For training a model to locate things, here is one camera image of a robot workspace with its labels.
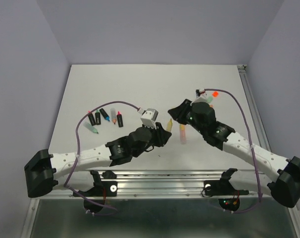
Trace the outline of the pale yellow highlighter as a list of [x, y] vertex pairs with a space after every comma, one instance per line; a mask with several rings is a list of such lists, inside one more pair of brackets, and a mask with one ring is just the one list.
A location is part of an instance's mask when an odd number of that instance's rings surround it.
[[171, 132], [172, 131], [172, 126], [173, 126], [173, 122], [172, 122], [172, 119], [170, 119], [167, 123], [167, 126], [166, 126], [166, 130], [168, 132]]

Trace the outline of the pastel green pen cap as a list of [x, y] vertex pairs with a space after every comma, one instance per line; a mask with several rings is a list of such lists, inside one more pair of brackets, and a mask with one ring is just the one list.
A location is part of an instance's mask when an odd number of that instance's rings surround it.
[[212, 97], [208, 97], [208, 99], [207, 99], [207, 102], [208, 102], [208, 103], [211, 103], [211, 102], [212, 102], [212, 100], [213, 100], [213, 98], [212, 98]]

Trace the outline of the pastel green highlighter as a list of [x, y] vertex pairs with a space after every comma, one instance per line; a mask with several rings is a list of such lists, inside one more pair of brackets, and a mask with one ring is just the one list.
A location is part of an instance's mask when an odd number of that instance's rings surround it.
[[84, 127], [86, 129], [88, 129], [89, 131], [91, 131], [92, 133], [95, 133], [95, 134], [99, 133], [98, 130], [93, 125], [91, 125], [90, 123], [88, 123], [86, 121], [84, 122]]

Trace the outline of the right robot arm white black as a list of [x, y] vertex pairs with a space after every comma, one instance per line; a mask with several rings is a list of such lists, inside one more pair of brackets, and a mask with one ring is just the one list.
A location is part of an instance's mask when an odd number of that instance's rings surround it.
[[300, 199], [300, 158], [287, 159], [253, 144], [217, 121], [214, 109], [206, 102], [186, 99], [168, 113], [179, 124], [194, 128], [210, 146], [254, 166], [253, 172], [229, 168], [220, 179], [206, 181], [204, 195], [239, 196], [255, 191], [270, 195], [285, 207], [295, 207]]

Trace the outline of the grey highlighter orange cap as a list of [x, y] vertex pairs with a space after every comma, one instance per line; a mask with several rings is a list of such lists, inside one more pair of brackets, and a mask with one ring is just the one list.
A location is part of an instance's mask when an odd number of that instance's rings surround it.
[[111, 114], [111, 120], [114, 124], [117, 122], [117, 114], [115, 108], [110, 109], [110, 114]]

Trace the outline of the black highlighter green cap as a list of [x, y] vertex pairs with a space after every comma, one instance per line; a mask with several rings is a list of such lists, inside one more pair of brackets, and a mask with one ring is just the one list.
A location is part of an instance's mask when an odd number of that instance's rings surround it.
[[101, 125], [101, 117], [100, 117], [99, 110], [95, 111], [95, 120], [96, 120], [96, 125]]

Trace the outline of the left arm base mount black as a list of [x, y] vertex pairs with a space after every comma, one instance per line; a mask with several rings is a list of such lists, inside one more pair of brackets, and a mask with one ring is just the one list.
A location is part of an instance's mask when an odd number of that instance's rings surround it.
[[116, 197], [118, 190], [117, 175], [105, 171], [101, 175], [97, 170], [75, 172], [69, 185], [85, 197]]

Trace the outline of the pastel pink highlighter orange cap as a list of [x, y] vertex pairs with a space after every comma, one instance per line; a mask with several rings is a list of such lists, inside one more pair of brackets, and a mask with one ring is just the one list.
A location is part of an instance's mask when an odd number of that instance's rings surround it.
[[180, 143], [181, 144], [186, 144], [187, 139], [186, 139], [186, 127], [183, 124], [179, 124], [179, 132], [180, 132]]

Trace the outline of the black highlighter blue cap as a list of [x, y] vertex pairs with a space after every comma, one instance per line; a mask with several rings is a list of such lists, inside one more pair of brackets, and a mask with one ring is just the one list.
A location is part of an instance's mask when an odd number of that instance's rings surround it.
[[103, 108], [100, 108], [99, 112], [106, 121], [110, 121], [108, 113]]

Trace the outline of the black highlighter pink cap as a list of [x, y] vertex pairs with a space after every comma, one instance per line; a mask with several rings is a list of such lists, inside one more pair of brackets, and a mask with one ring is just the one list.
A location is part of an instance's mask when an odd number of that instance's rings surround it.
[[118, 111], [116, 117], [117, 117], [118, 126], [120, 128], [122, 128], [123, 127], [123, 118], [122, 118], [122, 114], [120, 113], [120, 111]]

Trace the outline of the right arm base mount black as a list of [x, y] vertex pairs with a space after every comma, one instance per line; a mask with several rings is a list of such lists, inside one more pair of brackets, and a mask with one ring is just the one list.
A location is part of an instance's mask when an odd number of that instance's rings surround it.
[[202, 193], [207, 197], [249, 195], [248, 190], [237, 190], [227, 180], [205, 180]]

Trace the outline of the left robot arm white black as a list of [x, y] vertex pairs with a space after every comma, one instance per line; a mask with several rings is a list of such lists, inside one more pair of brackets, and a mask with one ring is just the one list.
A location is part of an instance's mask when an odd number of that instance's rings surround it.
[[79, 154], [51, 154], [48, 149], [40, 150], [24, 167], [28, 197], [38, 198], [63, 189], [69, 184], [67, 177], [75, 172], [129, 163], [154, 147], [165, 146], [171, 135], [157, 122], [154, 128], [141, 126], [127, 136]]

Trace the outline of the black highlighter orange tip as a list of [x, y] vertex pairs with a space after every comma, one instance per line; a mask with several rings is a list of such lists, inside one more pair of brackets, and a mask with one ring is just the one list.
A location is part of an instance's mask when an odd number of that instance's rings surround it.
[[92, 112], [88, 111], [88, 119], [90, 121], [91, 126], [96, 125], [96, 120]]

